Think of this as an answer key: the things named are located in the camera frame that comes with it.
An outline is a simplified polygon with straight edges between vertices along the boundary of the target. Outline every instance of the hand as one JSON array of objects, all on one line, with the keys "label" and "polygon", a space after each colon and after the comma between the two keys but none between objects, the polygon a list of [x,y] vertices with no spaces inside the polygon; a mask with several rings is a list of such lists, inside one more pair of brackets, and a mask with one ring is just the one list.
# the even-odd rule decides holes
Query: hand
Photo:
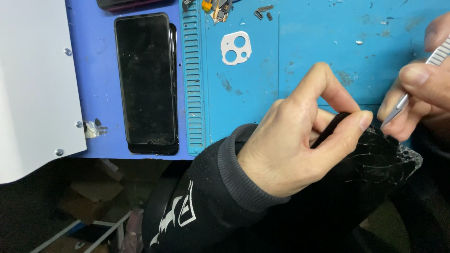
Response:
[{"label": "hand", "polygon": [[[425,51],[433,52],[450,34],[450,12],[431,22],[425,34]],[[380,121],[404,91],[410,94],[409,104],[383,127],[383,133],[405,141],[422,120],[436,136],[450,140],[450,59],[439,67],[418,62],[403,67],[378,110]]]},{"label": "hand", "polygon": [[[337,112],[349,112],[316,149],[310,145],[334,118],[317,107],[322,96]],[[238,154],[247,176],[265,192],[293,195],[317,182],[353,152],[372,121],[325,63],[315,64],[287,99],[275,101]]]}]

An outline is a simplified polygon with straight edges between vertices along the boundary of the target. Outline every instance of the black smartphone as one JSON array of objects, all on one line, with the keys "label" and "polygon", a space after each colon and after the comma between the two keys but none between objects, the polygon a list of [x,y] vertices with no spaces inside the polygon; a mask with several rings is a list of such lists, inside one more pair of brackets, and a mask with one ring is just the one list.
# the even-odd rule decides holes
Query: black smartphone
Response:
[{"label": "black smartphone", "polygon": [[176,154],[176,28],[165,13],[114,22],[128,149]]}]

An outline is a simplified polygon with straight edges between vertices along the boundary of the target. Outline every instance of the blue repair mat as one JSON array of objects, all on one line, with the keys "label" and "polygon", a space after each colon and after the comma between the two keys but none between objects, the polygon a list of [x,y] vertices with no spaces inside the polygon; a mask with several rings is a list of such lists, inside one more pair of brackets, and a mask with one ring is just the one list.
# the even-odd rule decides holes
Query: blue repair mat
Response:
[{"label": "blue repair mat", "polygon": [[[267,5],[274,6],[272,21],[266,12],[262,20],[254,14]],[[226,22],[214,24],[201,0],[188,12],[180,4],[189,153],[259,123],[316,62],[328,63],[361,108],[376,114],[399,70],[427,56],[426,26],[449,10],[442,0],[242,0]],[[226,65],[222,38],[239,31],[248,34],[252,53]]]}]

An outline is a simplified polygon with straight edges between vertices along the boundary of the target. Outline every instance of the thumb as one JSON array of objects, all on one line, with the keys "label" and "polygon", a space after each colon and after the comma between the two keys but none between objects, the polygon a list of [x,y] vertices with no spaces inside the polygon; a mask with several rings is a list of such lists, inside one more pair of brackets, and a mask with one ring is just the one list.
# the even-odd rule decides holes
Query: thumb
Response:
[{"label": "thumb", "polygon": [[333,134],[323,141],[315,150],[323,159],[323,168],[331,169],[353,152],[363,132],[369,127],[374,115],[370,111],[352,113],[342,120]]},{"label": "thumb", "polygon": [[450,111],[450,72],[445,68],[413,63],[400,70],[399,78],[412,96]]}]

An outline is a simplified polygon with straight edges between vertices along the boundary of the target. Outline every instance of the shattered phone screen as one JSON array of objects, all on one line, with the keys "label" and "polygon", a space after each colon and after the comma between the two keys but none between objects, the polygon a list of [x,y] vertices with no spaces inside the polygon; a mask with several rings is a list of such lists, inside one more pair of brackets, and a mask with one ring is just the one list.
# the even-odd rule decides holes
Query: shattered phone screen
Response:
[{"label": "shattered phone screen", "polygon": [[172,43],[166,14],[116,19],[126,139],[171,145],[176,140]]}]

